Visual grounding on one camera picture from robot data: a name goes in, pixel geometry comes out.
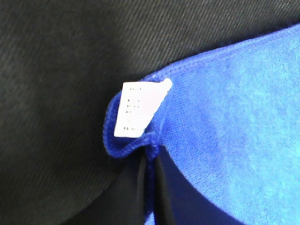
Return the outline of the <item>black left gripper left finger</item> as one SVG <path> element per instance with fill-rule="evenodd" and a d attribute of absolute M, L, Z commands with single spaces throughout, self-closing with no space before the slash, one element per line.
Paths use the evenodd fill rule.
<path fill-rule="evenodd" d="M 143 225 L 145 223 L 144 147 L 130 154 L 120 175 L 98 199 L 65 225 Z"/>

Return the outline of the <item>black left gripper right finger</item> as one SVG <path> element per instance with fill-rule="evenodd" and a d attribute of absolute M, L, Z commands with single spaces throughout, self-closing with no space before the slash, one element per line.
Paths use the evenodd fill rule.
<path fill-rule="evenodd" d="M 180 172 L 167 150 L 154 160 L 154 224 L 241 225 L 211 203 Z"/>

